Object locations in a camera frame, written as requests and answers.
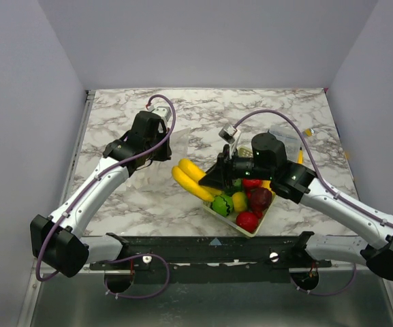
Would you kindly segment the yellow banana bunch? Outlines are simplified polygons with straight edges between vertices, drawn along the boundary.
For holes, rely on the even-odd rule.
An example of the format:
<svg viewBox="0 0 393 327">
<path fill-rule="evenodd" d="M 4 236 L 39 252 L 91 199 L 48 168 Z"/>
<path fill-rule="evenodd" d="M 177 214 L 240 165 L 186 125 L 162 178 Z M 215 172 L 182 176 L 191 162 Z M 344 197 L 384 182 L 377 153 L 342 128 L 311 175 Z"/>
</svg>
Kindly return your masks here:
<svg viewBox="0 0 393 327">
<path fill-rule="evenodd" d="M 223 192 L 199 185 L 199 181 L 205 176 L 206 173 L 187 158 L 182 158 L 178 165 L 172 168 L 173 179 L 185 191 L 205 202 L 213 202 L 215 197 L 223 195 Z"/>
</svg>

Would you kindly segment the clear zip top bag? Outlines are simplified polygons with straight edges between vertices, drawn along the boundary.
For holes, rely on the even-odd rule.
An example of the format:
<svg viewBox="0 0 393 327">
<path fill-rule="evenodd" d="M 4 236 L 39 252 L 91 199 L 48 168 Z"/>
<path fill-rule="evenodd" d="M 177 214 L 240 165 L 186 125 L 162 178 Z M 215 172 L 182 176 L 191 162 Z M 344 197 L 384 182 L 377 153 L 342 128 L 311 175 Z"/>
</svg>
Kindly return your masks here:
<svg viewBox="0 0 393 327">
<path fill-rule="evenodd" d="M 174 182 L 172 168 L 178 165 L 180 159 L 187 156 L 189 132 L 189 128 L 173 132 L 170 136 L 171 160 L 148 161 L 132 175 L 125 183 L 126 186 L 137 191 L 156 191 L 170 186 Z"/>
</svg>

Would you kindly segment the green bell pepper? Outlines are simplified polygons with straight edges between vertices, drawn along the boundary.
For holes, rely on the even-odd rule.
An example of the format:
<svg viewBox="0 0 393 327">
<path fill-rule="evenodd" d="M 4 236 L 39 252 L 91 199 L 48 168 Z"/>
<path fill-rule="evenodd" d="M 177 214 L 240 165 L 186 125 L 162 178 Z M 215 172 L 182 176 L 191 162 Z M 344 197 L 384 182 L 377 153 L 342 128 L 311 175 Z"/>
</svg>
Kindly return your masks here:
<svg viewBox="0 0 393 327">
<path fill-rule="evenodd" d="M 232 183 L 232 191 L 234 193 L 242 191 L 243 190 L 243 186 L 242 186 L 242 180 L 241 179 L 236 179 L 233 181 Z"/>
</svg>

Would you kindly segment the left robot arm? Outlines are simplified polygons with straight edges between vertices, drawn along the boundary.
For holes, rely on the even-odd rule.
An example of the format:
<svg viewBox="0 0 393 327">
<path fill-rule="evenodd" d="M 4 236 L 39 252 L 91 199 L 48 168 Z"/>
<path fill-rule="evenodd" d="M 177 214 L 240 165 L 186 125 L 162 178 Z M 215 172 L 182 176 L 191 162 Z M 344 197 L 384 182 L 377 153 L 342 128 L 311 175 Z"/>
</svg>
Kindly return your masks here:
<svg viewBox="0 0 393 327">
<path fill-rule="evenodd" d="M 91 262 L 107 261 L 124 268 L 129 252 L 117 236 L 96 243 L 82 240 L 90 220 L 113 191 L 146 161 L 171 158 L 169 137 L 176 113 L 165 106 L 140 111 L 131 129 L 109 143 L 97 166 L 73 195 L 47 217 L 37 215 L 30 223 L 31 248 L 38 263 L 46 263 L 66 277 L 75 276 Z"/>
</svg>

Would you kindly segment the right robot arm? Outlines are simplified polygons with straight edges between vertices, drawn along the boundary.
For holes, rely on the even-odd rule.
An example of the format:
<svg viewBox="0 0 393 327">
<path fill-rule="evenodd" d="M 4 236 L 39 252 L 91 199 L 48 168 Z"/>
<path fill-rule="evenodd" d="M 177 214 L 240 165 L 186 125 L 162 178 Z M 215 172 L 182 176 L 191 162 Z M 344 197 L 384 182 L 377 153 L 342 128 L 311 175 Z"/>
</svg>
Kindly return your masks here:
<svg viewBox="0 0 393 327">
<path fill-rule="evenodd" d="M 290 161 L 285 146 L 268 132 L 251 141 L 252 157 L 241 157 L 224 146 L 200 180 L 205 187 L 225 190 L 238 178 L 270 181 L 277 196 L 317 210 L 356 233 L 349 236 L 312 235 L 292 249 L 301 267 L 321 260 L 366 266 L 377 276 L 393 281 L 393 215 L 373 209 L 325 182 L 316 169 Z"/>
</svg>

